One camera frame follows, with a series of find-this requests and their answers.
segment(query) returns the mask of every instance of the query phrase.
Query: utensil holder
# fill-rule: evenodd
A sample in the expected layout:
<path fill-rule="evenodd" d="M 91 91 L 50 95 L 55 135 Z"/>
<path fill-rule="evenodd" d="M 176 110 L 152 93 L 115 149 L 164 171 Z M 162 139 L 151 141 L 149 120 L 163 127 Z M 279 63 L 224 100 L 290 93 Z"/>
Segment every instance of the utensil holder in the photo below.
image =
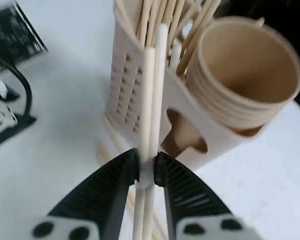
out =
<path fill-rule="evenodd" d="M 140 94 L 142 84 L 143 47 L 130 34 L 120 14 L 115 12 L 115 34 L 113 42 L 111 82 L 105 115 L 110 123 L 134 146 L 138 145 L 140 124 Z M 130 20 L 138 19 L 132 13 Z M 160 124 L 160 143 L 169 139 L 172 124 L 167 111 L 181 114 L 202 136 L 202 146 L 188 147 L 176 159 L 195 170 L 205 163 L 226 153 L 230 149 L 256 138 L 265 126 L 253 132 L 253 136 L 244 136 L 216 122 L 190 94 L 183 81 L 176 73 L 166 67 L 163 87 L 163 100 Z"/>

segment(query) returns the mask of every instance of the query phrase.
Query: circuit board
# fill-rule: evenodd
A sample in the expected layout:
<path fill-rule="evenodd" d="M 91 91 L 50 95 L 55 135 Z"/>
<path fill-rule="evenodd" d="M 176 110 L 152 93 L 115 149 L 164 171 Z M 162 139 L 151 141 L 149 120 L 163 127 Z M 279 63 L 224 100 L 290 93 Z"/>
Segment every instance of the circuit board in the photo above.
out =
<path fill-rule="evenodd" d="M 0 56 L 17 65 L 47 48 L 17 3 L 0 9 Z M 0 65 L 0 73 L 5 68 Z"/>

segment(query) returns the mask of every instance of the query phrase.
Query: black cable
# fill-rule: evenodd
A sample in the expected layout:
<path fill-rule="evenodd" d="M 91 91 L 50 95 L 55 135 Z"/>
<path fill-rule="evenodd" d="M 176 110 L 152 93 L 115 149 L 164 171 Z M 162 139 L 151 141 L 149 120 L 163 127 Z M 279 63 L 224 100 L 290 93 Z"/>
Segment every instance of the black cable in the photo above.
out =
<path fill-rule="evenodd" d="M 14 66 L 13 64 L 9 63 L 8 61 L 4 60 L 2 57 L 0 57 L 0 64 L 5 66 L 22 84 L 24 87 L 25 93 L 26 93 L 26 101 L 25 101 L 25 108 L 23 112 L 23 118 L 22 120 L 26 122 L 28 120 L 28 117 L 30 115 L 30 110 L 32 106 L 32 91 L 31 87 L 21 72 Z"/>

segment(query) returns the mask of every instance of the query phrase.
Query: stacked paper cup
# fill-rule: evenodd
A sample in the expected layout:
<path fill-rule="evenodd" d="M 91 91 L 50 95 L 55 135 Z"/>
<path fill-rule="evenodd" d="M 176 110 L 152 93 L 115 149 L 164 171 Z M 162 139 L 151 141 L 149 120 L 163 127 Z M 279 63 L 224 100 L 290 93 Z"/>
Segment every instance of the stacked paper cup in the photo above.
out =
<path fill-rule="evenodd" d="M 300 60 L 273 29 L 224 17 L 200 37 L 186 86 L 216 121 L 244 133 L 268 123 L 295 98 Z"/>

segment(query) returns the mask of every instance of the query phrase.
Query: white table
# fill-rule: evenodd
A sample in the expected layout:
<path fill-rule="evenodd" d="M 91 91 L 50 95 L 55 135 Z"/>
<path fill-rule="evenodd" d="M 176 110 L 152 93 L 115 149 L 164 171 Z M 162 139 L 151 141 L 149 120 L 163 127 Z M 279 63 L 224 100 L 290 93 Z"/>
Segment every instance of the white table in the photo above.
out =
<path fill-rule="evenodd" d="M 33 90 L 38 121 L 0 147 L 0 239 L 9 237 L 7 223 L 46 215 L 100 166 L 95 139 L 103 134 L 112 58 L 111 1 L 19 4 L 49 54 L 21 69 Z M 4 80 L 22 90 L 13 77 Z M 260 138 L 197 174 L 265 239 L 300 240 L 300 108 L 295 103 Z"/>

